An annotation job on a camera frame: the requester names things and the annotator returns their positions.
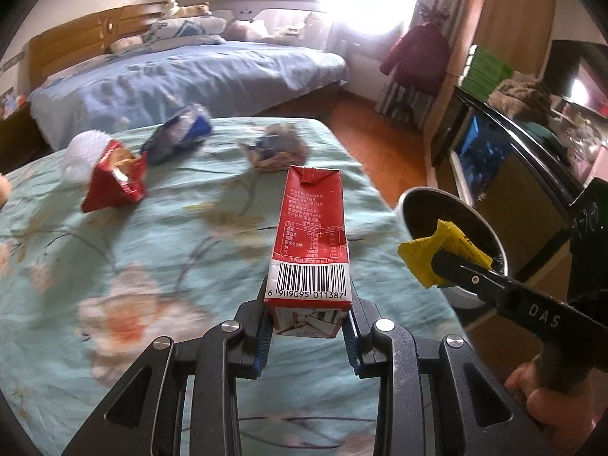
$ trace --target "green box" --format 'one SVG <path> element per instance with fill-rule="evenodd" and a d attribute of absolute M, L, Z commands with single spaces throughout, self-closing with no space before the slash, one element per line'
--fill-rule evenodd
<path fill-rule="evenodd" d="M 467 77 L 467 79 L 478 83 L 480 86 L 483 86 L 485 89 L 494 90 L 496 89 L 496 86 L 500 83 L 498 77 L 489 78 L 486 75 L 482 74 L 478 69 L 472 68 L 471 66 L 466 66 L 462 75 L 463 77 Z"/>
<path fill-rule="evenodd" d="M 458 86 L 481 102 L 485 102 L 488 96 L 490 96 L 490 94 L 494 90 L 488 89 L 487 87 L 483 87 L 482 85 L 478 84 L 469 77 L 464 77 L 462 75 L 458 78 Z"/>
<path fill-rule="evenodd" d="M 469 50 L 466 65 L 476 68 L 490 79 L 502 82 L 513 75 L 513 69 L 489 51 L 473 44 Z"/>

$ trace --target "red snack bag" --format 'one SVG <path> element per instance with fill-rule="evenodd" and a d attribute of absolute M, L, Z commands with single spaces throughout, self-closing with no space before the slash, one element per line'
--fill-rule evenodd
<path fill-rule="evenodd" d="M 134 204 L 146 196 L 145 156 L 136 157 L 121 142 L 111 140 L 93 169 L 83 213 Z"/>

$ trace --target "wooden headboard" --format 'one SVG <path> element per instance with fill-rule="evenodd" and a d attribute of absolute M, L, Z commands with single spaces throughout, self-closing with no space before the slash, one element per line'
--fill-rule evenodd
<path fill-rule="evenodd" d="M 117 39 L 146 31 L 160 20 L 165 2 L 111 8 L 53 27 L 30 39 L 30 87 L 41 86 L 49 75 L 105 54 Z"/>

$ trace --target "green floral bedsheet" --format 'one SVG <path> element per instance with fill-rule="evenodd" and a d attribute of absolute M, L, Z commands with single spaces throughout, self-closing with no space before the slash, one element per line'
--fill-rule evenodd
<path fill-rule="evenodd" d="M 194 154 L 148 172 L 139 205 L 80 212 L 57 152 L 11 173 L 0 211 L 0 388 L 44 455 L 65 448 L 108 388 L 157 336 L 181 341 L 232 318 L 268 270 L 285 172 L 250 169 L 236 145 L 272 118 L 214 120 Z M 442 293 L 396 255 L 401 230 L 361 165 L 314 120 L 297 124 L 308 164 L 342 171 L 358 293 L 414 334 L 461 332 Z M 124 132 L 133 149 L 153 127 Z M 314 388 L 310 379 L 314 378 Z M 239 381 L 244 455 L 371 454 L 378 381 L 334 340 L 273 338 L 266 369 Z M 183 439 L 187 441 L 188 417 Z"/>

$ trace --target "chip bag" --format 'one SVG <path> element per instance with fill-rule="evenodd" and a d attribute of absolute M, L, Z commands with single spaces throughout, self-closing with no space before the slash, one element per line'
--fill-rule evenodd
<path fill-rule="evenodd" d="M 150 166 L 159 165 L 184 150 L 197 148 L 211 132 L 209 111 L 192 103 L 158 127 L 142 145 L 140 154 L 146 154 Z"/>
<path fill-rule="evenodd" d="M 145 155 L 137 157 L 121 142 L 111 140 L 93 168 L 83 213 L 141 201 L 146 196 L 146 171 Z"/>
<path fill-rule="evenodd" d="M 397 254 L 425 288 L 433 285 L 448 286 L 451 283 L 437 276 L 431 266 L 433 256 L 440 249 L 460 255 L 483 268 L 491 268 L 490 256 L 473 245 L 457 225 L 441 219 L 437 220 L 437 229 L 433 235 L 402 243 L 397 249 Z"/>

